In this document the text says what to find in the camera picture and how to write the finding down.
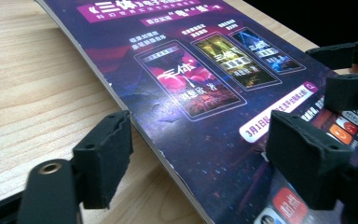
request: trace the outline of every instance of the clamp jaw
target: clamp jaw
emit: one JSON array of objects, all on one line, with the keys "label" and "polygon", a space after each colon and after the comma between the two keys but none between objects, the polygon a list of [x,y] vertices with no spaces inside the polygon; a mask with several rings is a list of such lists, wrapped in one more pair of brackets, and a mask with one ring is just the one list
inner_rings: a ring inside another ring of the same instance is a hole
[{"label": "clamp jaw", "polygon": [[82,223],[79,204],[109,207],[131,153],[130,112],[106,116],[74,147],[70,161],[34,167],[25,190],[0,202],[0,223]]},{"label": "clamp jaw", "polygon": [[[309,49],[306,53],[333,70],[358,65],[358,42]],[[324,107],[335,112],[358,109],[358,74],[328,77]]]},{"label": "clamp jaw", "polygon": [[358,223],[358,166],[349,147],[300,117],[272,111],[266,152],[309,208],[333,210],[340,200],[343,216]]}]

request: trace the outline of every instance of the dark background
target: dark background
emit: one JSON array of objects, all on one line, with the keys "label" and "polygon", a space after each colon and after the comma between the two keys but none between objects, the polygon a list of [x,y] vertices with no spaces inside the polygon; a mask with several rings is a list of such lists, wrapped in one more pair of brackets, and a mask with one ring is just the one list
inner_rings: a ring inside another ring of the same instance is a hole
[{"label": "dark background", "polygon": [[244,0],[318,46],[358,41],[358,0]]}]

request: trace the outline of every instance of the smartphone illustration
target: smartphone illustration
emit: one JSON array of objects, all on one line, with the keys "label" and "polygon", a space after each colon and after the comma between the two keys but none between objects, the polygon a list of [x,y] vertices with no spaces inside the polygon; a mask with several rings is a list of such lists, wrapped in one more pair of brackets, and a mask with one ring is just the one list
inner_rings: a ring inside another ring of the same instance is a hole
[{"label": "smartphone illustration", "polygon": [[246,101],[178,41],[135,56],[190,120],[245,105]]},{"label": "smartphone illustration", "polygon": [[232,35],[244,47],[250,50],[278,74],[304,70],[305,66],[289,57],[286,53],[271,45],[250,29],[241,30]]},{"label": "smartphone illustration", "polygon": [[281,83],[243,50],[218,33],[193,45],[247,91]]}]

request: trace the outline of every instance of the book cover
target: book cover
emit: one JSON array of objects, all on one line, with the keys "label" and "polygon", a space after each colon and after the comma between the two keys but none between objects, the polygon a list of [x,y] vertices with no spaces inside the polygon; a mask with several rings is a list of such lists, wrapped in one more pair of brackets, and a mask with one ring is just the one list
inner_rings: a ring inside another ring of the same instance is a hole
[{"label": "book cover", "polygon": [[337,223],[266,160],[271,110],[355,150],[358,111],[323,109],[335,73],[222,0],[37,0],[207,223]]}]

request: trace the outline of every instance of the wooden table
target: wooden table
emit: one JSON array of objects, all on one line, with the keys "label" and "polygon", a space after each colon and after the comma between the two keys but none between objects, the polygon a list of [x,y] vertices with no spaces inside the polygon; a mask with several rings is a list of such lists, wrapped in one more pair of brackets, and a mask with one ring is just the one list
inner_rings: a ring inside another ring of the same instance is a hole
[{"label": "wooden table", "polygon": [[[305,50],[316,47],[241,0],[227,0]],[[42,161],[72,148],[120,110],[50,16],[33,0],[0,1],[0,200],[24,190]],[[85,223],[202,223],[135,131],[131,165],[110,210],[82,211]]]}]

